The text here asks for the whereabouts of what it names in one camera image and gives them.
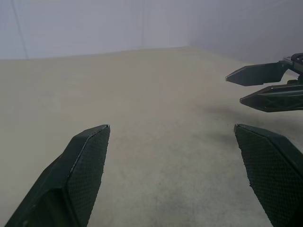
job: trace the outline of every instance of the white wall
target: white wall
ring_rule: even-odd
[[[0,0],[0,4],[2,59],[186,45],[254,62],[303,52],[302,0]]]

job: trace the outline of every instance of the beige carpet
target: beige carpet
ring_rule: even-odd
[[[303,150],[302,116],[241,105],[262,88],[225,82],[243,65],[190,48],[0,61],[0,226],[72,136],[100,124],[111,136],[89,227],[271,226],[233,126]]]

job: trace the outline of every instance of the textured gripper pad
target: textured gripper pad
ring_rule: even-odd
[[[101,184],[109,134],[88,138],[67,182],[67,192],[80,226],[88,224]]]
[[[236,125],[250,185],[274,227],[302,226],[303,155],[284,136]]]

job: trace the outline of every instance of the beige floor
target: beige floor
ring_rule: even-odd
[[[111,125],[89,227],[269,227],[249,187],[235,123],[289,137],[300,112],[239,103],[244,63],[190,48],[0,61],[0,226],[78,132]]]

